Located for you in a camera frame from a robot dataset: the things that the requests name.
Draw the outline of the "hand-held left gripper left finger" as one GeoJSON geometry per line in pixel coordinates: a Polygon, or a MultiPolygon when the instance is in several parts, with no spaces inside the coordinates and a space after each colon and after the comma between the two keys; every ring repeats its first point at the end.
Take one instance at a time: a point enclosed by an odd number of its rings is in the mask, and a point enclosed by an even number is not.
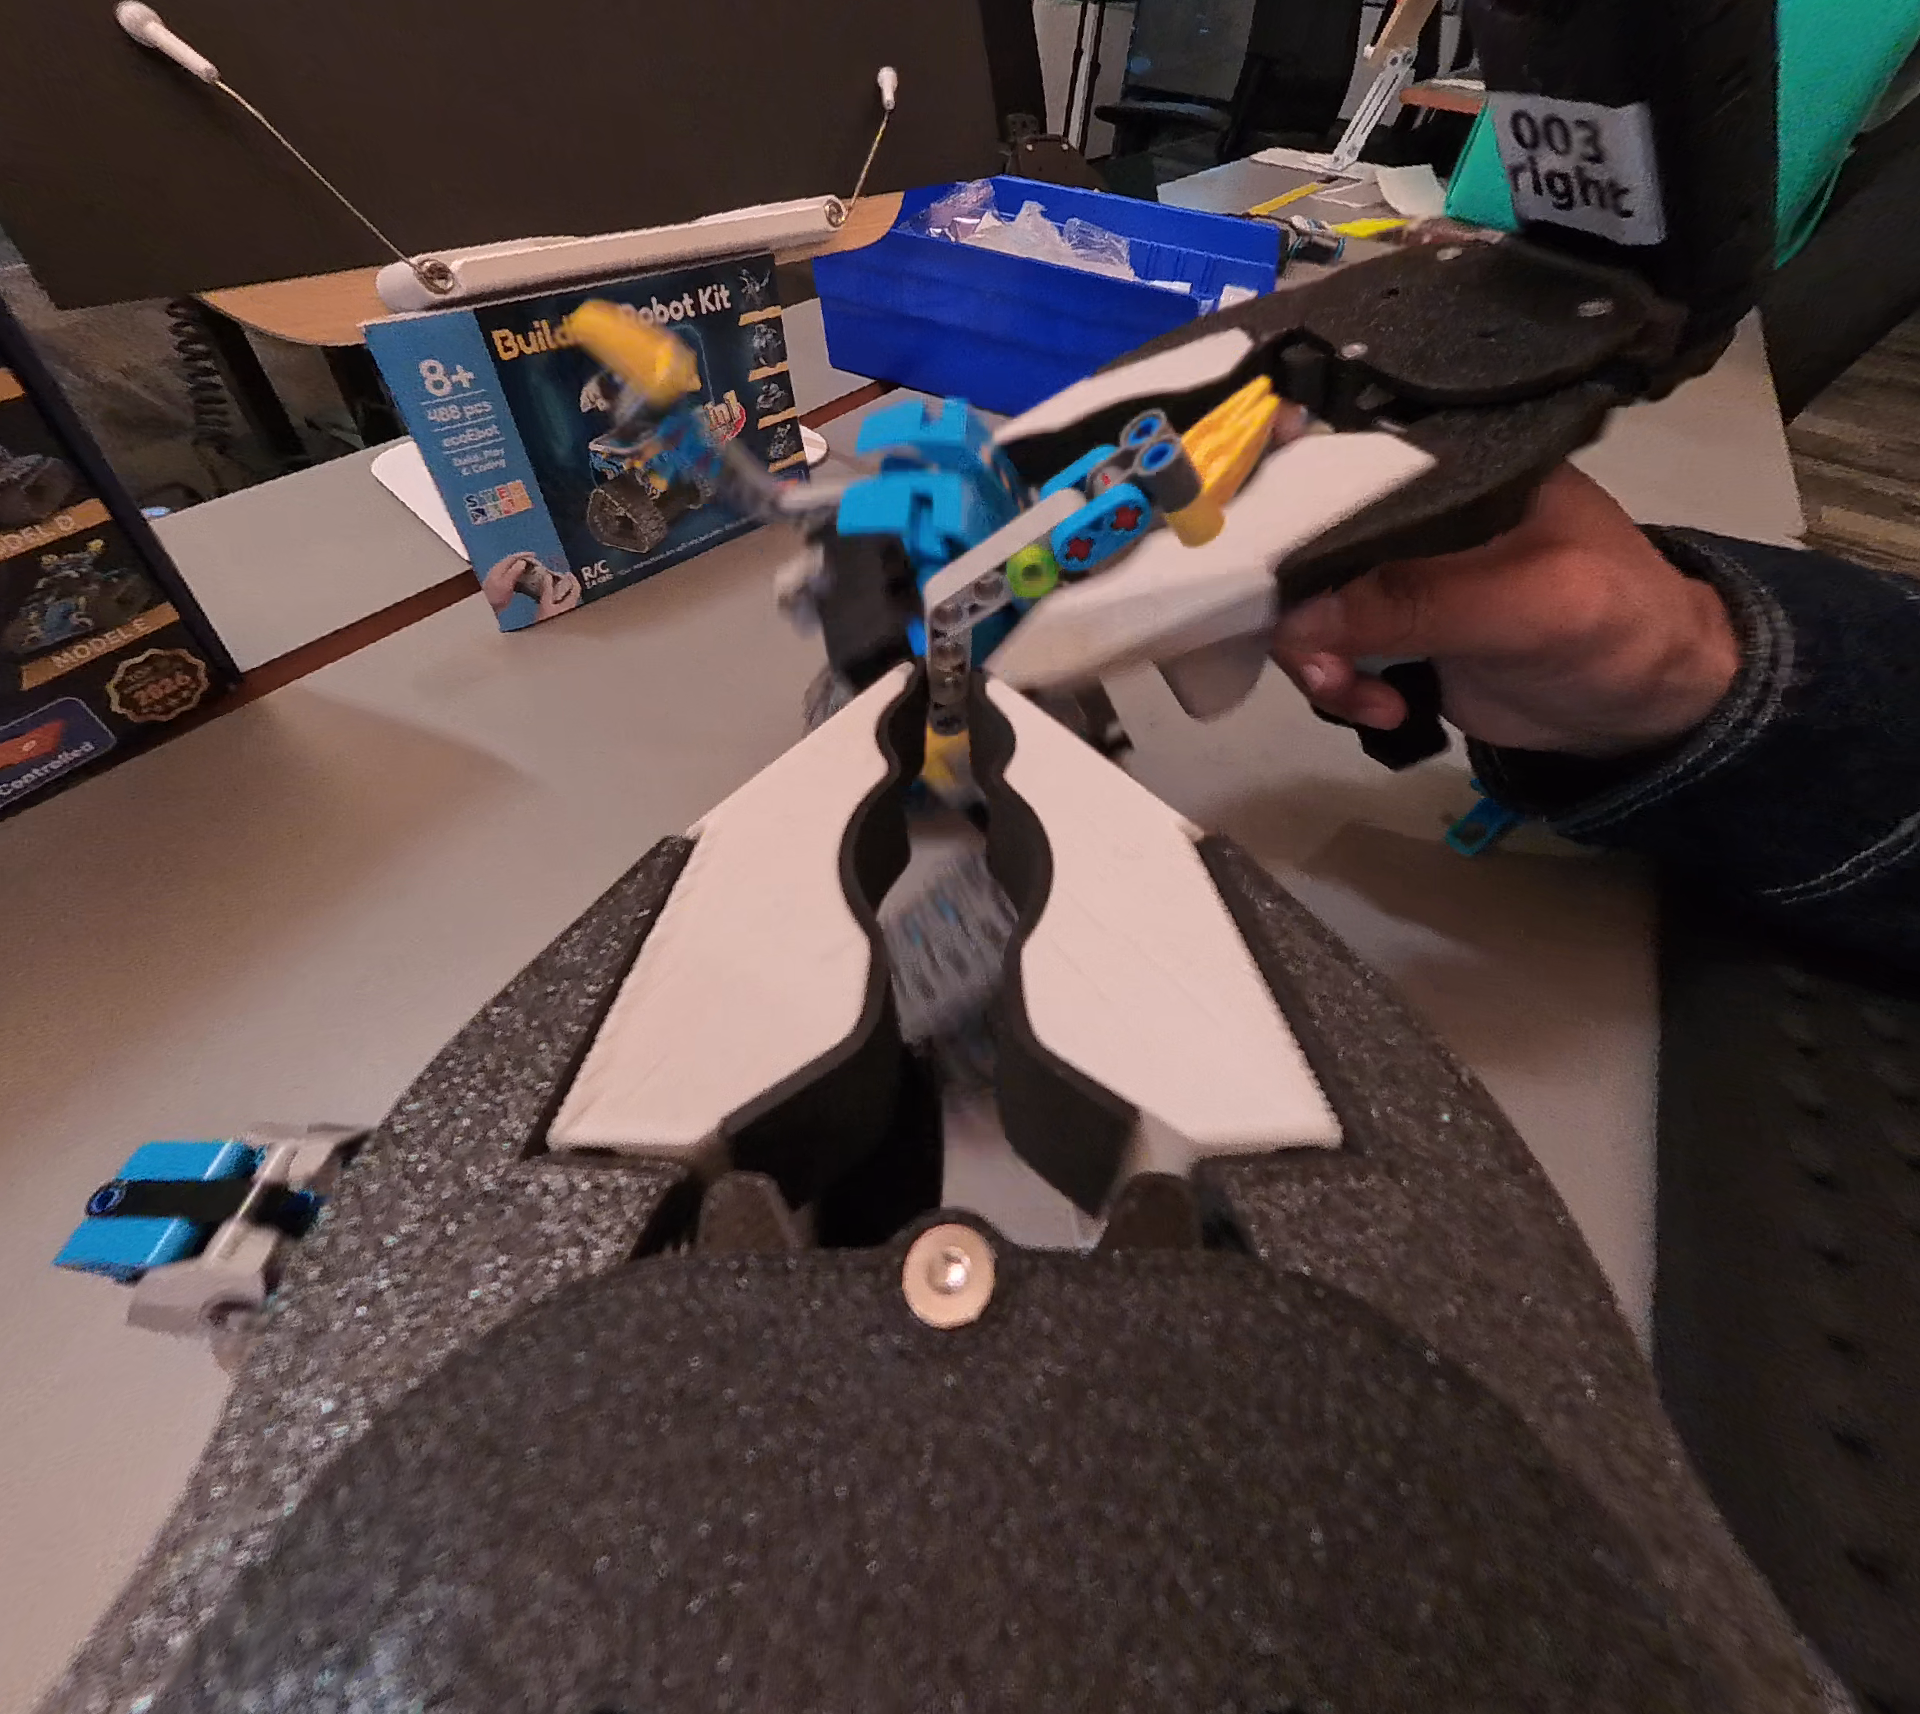
{"type": "Polygon", "coordinates": [[[700,1163],[841,1103],[890,1027],[864,810],[903,774],[911,680],[880,680],[693,827],[559,1115],[550,1148],[700,1163]]]}

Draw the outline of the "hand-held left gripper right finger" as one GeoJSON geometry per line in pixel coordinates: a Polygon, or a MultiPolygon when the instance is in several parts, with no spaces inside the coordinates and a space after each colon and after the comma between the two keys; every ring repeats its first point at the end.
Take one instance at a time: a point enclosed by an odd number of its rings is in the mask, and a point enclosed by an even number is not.
{"type": "Polygon", "coordinates": [[[1034,1046],[1134,1103],[1156,1148],[1339,1148],[1203,827],[1018,689],[978,697],[978,766],[997,725],[1000,780],[1045,841],[1039,906],[1018,919],[1034,1046]]]}

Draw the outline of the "blue tracked toy robot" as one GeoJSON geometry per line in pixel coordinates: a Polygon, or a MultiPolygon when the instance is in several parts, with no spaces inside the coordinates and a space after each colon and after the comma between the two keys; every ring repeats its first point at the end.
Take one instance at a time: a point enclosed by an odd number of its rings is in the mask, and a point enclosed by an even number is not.
{"type": "MultiPolygon", "coordinates": [[[[964,401],[888,406],[864,422],[857,447],[872,459],[849,489],[774,489],[761,459],[723,459],[720,431],[689,431],[689,355],[668,355],[668,325],[632,305],[585,297],[570,308],[570,336],[607,368],[624,422],[672,422],[672,444],[720,485],[744,510],[772,510],[804,528],[804,556],[782,579],[782,602],[823,626],[830,673],[813,697],[813,719],[849,705],[880,673],[931,673],[922,792],[931,807],[978,810],[972,743],[964,743],[964,673],[1059,587],[1115,569],[1168,506],[1146,478],[1156,510],[1107,510],[1107,489],[1127,478],[1134,447],[1156,447],[1156,473],[1172,428],[1156,415],[1115,431],[1106,447],[1067,431],[1067,473],[1026,485],[1012,447],[964,401]]],[[[849,766],[823,766],[819,749],[792,780],[753,780],[746,859],[801,862],[801,841],[830,852],[830,780],[849,780],[849,766]]],[[[997,986],[997,949],[1012,931],[1004,898],[983,862],[944,862],[922,898],[888,927],[888,964],[899,987],[899,1027],[931,1057],[983,1057],[983,1008],[997,986]]]]}

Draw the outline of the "person's right forearm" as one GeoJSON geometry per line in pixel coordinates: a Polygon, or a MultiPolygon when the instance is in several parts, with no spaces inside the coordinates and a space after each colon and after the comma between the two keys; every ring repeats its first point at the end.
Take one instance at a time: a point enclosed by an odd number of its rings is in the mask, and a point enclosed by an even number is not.
{"type": "Polygon", "coordinates": [[[1679,743],[1623,757],[1466,743],[1475,780],[1580,848],[1890,986],[1920,964],[1920,587],[1830,553],[1646,528],[1715,587],[1743,673],[1679,743]]]}

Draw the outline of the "grey desk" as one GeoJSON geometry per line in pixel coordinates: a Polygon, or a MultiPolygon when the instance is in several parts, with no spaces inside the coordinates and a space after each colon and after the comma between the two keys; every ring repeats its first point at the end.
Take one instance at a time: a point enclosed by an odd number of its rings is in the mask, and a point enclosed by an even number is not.
{"type": "MultiPolygon", "coordinates": [[[[261,684],[6,824],[0,1701],[32,1706],[170,1510],[231,1377],[50,1256],[143,1141],[382,1120],[659,834],[801,737],[782,533],[501,631],[454,553],[328,459],[156,524],[261,684]]],[[[1193,725],[1123,680],[1134,774],[1242,841],[1475,1067],[1650,1347],[1656,916],[1630,862],[1442,852],[1400,774],[1267,673],[1193,725]]]]}

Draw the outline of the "person's right hand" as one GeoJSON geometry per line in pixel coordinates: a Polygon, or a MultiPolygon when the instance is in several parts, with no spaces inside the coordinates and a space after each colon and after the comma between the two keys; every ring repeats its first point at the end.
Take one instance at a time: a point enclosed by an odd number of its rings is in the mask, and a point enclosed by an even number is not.
{"type": "Polygon", "coordinates": [[[1431,664],[1461,737],[1617,757],[1688,737],[1730,697],[1743,631],[1706,579],[1566,465],[1498,541],[1399,556],[1288,611],[1269,653],[1344,725],[1400,725],[1366,664],[1431,664]]]}

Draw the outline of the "blue plastic bin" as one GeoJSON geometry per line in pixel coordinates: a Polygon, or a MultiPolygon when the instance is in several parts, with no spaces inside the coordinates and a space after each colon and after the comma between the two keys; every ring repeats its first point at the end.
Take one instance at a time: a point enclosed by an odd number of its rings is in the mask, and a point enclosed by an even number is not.
{"type": "Polygon", "coordinates": [[[903,221],[880,240],[813,261],[832,368],[964,399],[990,415],[1026,415],[1172,325],[1207,325],[1219,305],[1269,292],[1275,269],[1282,229],[1269,221],[1031,177],[911,191],[903,221]],[[1115,237],[1134,275],[944,237],[931,207],[954,207],[972,191],[1000,221],[1034,207],[1059,229],[1090,227],[1115,237]]]}

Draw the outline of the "clear plastic bags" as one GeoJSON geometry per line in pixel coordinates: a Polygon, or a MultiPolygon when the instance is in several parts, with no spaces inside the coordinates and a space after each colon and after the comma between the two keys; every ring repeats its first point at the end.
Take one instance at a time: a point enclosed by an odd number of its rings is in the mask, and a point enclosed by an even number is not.
{"type": "Polygon", "coordinates": [[[1045,221],[1039,202],[1026,202],[1012,221],[997,202],[935,202],[922,221],[922,237],[950,250],[983,250],[1004,261],[1061,262],[1107,284],[1146,284],[1134,240],[1090,221],[1045,221]]]}

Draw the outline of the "teal plastic tub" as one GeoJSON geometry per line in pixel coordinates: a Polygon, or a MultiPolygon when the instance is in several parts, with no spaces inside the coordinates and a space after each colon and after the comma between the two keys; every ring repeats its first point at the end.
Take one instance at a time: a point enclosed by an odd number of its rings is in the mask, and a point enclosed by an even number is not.
{"type": "MultiPolygon", "coordinates": [[[[1906,64],[1920,0],[1779,0],[1779,262],[1790,262],[1906,64]]],[[[1617,250],[1667,240],[1686,174],[1656,162],[1646,103],[1496,90],[1457,162],[1450,221],[1566,227],[1617,250]]]]}

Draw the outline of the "black office chair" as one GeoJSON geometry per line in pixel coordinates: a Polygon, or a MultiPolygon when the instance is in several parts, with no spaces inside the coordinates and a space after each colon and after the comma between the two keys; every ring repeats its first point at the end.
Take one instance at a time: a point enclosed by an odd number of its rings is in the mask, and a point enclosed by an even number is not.
{"type": "Polygon", "coordinates": [[[1213,144],[1242,162],[1257,144],[1331,132],[1358,74],[1364,0],[1138,0],[1127,74],[1097,177],[1115,195],[1156,195],[1161,144],[1213,144]]]}

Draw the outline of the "small robot kit box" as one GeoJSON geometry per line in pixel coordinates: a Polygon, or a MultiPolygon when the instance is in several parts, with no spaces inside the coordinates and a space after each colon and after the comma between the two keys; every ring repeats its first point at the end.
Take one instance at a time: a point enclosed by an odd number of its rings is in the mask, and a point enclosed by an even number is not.
{"type": "Polygon", "coordinates": [[[813,478],[772,254],[375,315],[360,339],[501,631],[746,533],[813,478]]]}

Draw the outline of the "white paper sheet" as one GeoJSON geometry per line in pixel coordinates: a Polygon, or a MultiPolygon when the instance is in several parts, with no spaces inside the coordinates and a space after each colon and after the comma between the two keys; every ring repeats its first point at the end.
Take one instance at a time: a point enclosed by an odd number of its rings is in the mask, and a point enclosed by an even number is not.
{"type": "Polygon", "coordinates": [[[461,564],[469,564],[469,545],[468,545],[468,518],[451,510],[427,453],[416,436],[399,436],[384,447],[375,447],[375,485],[408,506],[461,564]]]}

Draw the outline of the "blue grey small assembly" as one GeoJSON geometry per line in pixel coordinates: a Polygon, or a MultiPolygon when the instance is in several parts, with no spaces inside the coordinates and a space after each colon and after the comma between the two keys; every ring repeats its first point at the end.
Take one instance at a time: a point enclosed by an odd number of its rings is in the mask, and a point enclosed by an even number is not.
{"type": "Polygon", "coordinates": [[[135,1327],[235,1362],[360,1143],[368,1128],[347,1120],[137,1143],[50,1266],[121,1281],[135,1327]]]}

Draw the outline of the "large robot kit box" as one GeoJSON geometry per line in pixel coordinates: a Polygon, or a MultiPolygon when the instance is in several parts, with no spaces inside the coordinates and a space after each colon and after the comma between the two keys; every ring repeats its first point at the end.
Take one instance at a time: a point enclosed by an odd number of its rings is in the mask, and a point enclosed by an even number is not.
{"type": "Polygon", "coordinates": [[[0,368],[0,814],[15,814],[206,719],[243,669],[10,305],[0,368]]]}

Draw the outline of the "large black board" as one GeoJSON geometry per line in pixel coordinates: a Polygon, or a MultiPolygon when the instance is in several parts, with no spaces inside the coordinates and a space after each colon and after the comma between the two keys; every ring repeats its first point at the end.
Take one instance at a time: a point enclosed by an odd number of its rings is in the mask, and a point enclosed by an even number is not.
{"type": "MultiPolygon", "coordinates": [[[[0,212],[50,305],[382,262],[223,90],[0,0],[0,212]]],[[[143,0],[404,254],[684,227],[1000,162],[978,0],[143,0]]]]}

